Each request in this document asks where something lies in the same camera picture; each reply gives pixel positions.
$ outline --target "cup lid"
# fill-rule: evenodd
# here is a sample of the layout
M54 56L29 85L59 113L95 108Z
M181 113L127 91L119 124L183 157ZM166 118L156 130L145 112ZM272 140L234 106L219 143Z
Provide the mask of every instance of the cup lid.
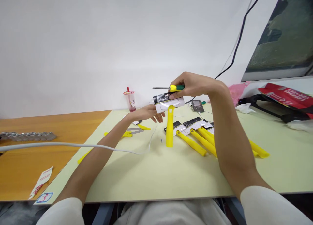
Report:
M133 93L135 93L135 91L129 91L129 92L126 91L126 92L124 92L123 94L124 94L124 95L127 95L127 94L133 94Z

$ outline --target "hand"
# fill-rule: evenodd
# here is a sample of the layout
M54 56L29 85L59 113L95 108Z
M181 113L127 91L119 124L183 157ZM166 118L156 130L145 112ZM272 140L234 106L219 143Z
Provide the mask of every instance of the hand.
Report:
M159 123L163 122L163 117L165 116L165 113L157 113L156 106L153 104L149 104L148 106L142 107L140 109L137 109L134 112L131 112L127 114L127 116L131 117L132 120L146 120L151 118L155 123L157 122L155 118L158 120Z
M190 72L183 72L177 77L171 85L185 85L182 91L175 92L170 99L180 98L182 96L200 96L202 94L209 95L227 86L222 82L213 78L197 75Z

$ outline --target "white wall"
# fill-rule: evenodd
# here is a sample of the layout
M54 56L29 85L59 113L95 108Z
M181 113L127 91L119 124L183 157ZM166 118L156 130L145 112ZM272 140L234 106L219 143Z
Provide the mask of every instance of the white wall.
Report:
M126 108L127 86L143 106L183 71L215 77L250 1L0 0L0 118ZM226 84L241 81L276 2L250 12Z

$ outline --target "red packaging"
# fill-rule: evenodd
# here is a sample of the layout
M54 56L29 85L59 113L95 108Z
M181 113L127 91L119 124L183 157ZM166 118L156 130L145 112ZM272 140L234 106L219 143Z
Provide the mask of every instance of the red packaging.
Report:
M262 94L274 99L293 110L306 113L313 119L313 97L285 86L267 83L265 88L258 89Z

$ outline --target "electronic device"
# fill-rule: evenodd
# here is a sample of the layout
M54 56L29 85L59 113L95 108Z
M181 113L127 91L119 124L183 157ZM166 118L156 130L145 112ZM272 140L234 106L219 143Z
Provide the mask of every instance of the electronic device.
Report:
M204 109L200 100L192 100L192 108L194 112L204 112Z

